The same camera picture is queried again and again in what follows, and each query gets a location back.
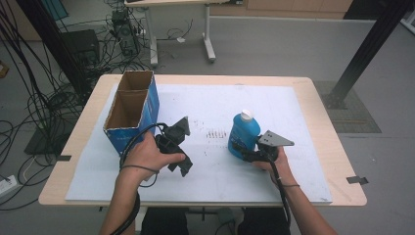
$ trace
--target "bottle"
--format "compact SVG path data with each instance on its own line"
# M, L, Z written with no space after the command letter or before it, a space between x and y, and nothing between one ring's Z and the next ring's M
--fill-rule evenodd
M228 150L235 157L242 159L239 151L234 149L233 144L239 147L253 151L255 148L256 137L260 133L258 122L254 119L253 113L248 110L242 112L233 118L233 126L229 135Z

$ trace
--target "wooden table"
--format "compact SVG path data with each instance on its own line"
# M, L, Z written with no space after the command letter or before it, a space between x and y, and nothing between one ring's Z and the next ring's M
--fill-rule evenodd
M170 5L205 5L205 32L203 33L203 40L207 49L207 57L211 62L216 60L214 55L213 47L210 42L210 6L212 3L224 3L229 0L143 0L137 2L127 3L125 6L129 8L141 8L144 11L147 22L147 30L150 40L150 62L153 67L156 67L159 63L158 50L157 50L157 39L153 31L151 7L157 6L170 6Z
M358 183L349 184L346 180L347 177L355 176L355 173L309 78L167 74L156 74L155 78L157 84L246 84L293 87L333 197L333 203L329 206L364 206L366 204L367 200L361 186ZM106 206L109 203L66 201L65 197L79 156L91 135L112 87L119 83L120 79L120 74L106 74L98 81L62 152L64 156L71 156L70 161L56 163L40 194L40 204L49 206Z

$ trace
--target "power strip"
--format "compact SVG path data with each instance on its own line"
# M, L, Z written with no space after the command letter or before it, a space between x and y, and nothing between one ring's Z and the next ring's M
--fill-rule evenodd
M14 175L9 176L8 179L0 182L0 198L19 187Z

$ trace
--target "white paper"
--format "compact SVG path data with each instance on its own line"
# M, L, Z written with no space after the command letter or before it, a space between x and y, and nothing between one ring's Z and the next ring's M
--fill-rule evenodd
M109 201L118 174L118 155L103 131L116 87L84 148L67 200ZM281 202L268 173L233 157L227 150L232 119L242 109L254 112L261 133L271 130L296 143L286 147L292 172L312 203L331 203L307 126L292 87L246 85L158 85L158 122L189 119L191 135L181 144L193 166L161 170L151 188L140 188L142 202L196 204L269 204Z

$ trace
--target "person's right hand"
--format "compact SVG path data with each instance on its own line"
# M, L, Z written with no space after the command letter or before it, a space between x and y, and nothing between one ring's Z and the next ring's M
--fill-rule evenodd
M290 165L288 163L287 155L285 154L283 147L278 147L278 158L274 162L277 166L278 174L280 175L281 182L283 185L295 185L297 184L296 179L294 178L293 174L291 173ZM274 182L276 182L276 178L274 178L274 173L272 171L272 167L270 163L266 162L253 162L253 165L267 170L271 177L273 178Z

